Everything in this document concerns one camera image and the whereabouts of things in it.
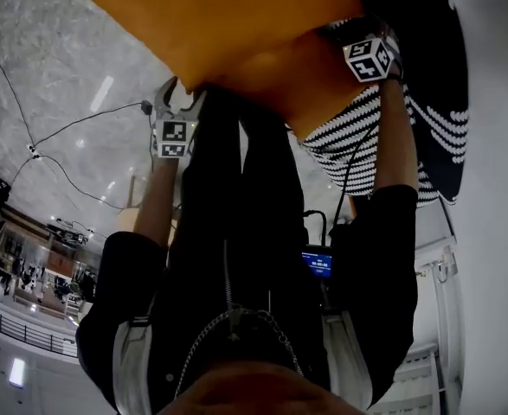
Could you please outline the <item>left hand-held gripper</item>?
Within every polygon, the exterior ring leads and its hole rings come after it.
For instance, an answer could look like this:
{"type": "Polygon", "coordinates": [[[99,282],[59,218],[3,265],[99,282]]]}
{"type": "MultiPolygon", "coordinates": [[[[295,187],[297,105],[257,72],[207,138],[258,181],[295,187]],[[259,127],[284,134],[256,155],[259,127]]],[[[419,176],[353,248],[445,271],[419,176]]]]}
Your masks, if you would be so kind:
{"type": "Polygon", "coordinates": [[[188,108],[173,112],[170,100],[177,82],[177,76],[169,78],[155,95],[155,132],[159,158],[179,159],[186,155],[207,95],[206,91],[196,92],[188,108]]]}

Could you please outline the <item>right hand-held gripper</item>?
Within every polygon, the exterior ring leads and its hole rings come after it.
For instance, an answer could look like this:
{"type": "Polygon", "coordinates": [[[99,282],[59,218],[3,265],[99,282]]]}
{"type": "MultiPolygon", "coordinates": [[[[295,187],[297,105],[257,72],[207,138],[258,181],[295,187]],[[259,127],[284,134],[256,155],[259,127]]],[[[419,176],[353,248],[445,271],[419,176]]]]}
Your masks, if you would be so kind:
{"type": "Polygon", "coordinates": [[[345,62],[359,82],[403,77],[398,42],[391,36],[373,37],[343,47],[345,62]]]}

